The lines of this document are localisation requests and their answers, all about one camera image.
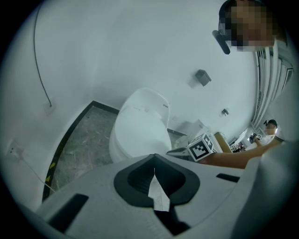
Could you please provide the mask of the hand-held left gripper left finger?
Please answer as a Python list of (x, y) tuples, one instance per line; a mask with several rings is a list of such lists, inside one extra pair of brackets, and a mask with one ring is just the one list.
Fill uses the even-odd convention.
[[(42, 218), (43, 234), (50, 239), (167, 239), (169, 232), (152, 208), (129, 205), (114, 188), (116, 174), (142, 159), (96, 168), (52, 194), (36, 212)], [(88, 199), (66, 231), (60, 232), (50, 219), (75, 194)]]

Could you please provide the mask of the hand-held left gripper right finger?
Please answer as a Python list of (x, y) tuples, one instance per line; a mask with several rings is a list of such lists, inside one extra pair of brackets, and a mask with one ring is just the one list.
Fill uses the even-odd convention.
[(196, 187), (194, 197), (185, 204), (174, 206), (162, 187), (162, 180), (153, 176), (154, 213), (169, 231), (186, 231), (209, 216), (230, 194), (239, 180), (242, 169), (217, 167), (175, 159), (177, 166), (182, 166), (197, 176), (191, 181), (185, 180), (189, 188)]

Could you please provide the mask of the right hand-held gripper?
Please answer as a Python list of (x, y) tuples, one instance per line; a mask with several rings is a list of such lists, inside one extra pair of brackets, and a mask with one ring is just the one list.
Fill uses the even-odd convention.
[(185, 161), (199, 162), (205, 157), (219, 152), (214, 137), (209, 133), (191, 134), (187, 137), (187, 142), (186, 148), (176, 148), (166, 154)]

